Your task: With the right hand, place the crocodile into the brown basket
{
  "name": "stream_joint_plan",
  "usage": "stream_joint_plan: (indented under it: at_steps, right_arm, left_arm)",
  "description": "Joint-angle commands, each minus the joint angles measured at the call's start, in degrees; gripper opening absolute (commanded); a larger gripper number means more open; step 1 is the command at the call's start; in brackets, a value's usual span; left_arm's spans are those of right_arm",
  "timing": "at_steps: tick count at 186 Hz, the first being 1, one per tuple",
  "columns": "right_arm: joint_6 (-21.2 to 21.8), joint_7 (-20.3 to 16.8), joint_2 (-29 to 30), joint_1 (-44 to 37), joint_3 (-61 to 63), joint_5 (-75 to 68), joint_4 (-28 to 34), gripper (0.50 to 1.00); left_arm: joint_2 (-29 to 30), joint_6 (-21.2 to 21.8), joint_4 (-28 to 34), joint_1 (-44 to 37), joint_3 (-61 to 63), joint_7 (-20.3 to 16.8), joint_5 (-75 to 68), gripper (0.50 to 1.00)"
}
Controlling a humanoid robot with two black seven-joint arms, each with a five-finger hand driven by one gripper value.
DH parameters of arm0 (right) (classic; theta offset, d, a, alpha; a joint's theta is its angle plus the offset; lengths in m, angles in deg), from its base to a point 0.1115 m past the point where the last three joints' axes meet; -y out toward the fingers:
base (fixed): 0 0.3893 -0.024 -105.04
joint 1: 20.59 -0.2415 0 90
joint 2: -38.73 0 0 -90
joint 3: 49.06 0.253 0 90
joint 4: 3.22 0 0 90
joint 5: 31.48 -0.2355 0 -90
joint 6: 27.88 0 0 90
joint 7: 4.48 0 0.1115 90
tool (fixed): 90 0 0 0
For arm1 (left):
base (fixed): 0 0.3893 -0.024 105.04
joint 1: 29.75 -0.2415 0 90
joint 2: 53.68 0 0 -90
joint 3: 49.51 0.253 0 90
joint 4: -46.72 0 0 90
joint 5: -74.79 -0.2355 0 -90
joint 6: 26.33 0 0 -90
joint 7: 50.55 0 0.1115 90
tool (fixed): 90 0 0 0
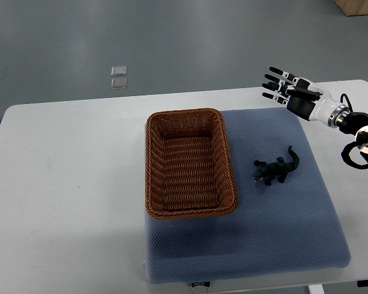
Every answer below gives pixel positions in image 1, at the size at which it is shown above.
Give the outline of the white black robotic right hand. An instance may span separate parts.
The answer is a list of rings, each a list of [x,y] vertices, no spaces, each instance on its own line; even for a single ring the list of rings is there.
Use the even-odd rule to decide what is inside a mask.
[[[343,117],[352,112],[349,105],[333,99],[331,93],[320,85],[276,67],[269,70],[272,73],[264,75],[268,82],[262,84],[266,90],[263,96],[283,105],[296,116],[336,128]]]

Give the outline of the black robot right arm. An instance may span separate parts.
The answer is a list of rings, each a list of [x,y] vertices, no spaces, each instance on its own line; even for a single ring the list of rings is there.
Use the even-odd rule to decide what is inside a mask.
[[[355,136],[355,139],[342,150],[342,160],[355,169],[368,169],[368,114],[359,112],[342,114],[336,125],[342,133]],[[359,149],[359,154],[366,161],[366,164],[358,164],[350,157],[351,151],[355,148]]]

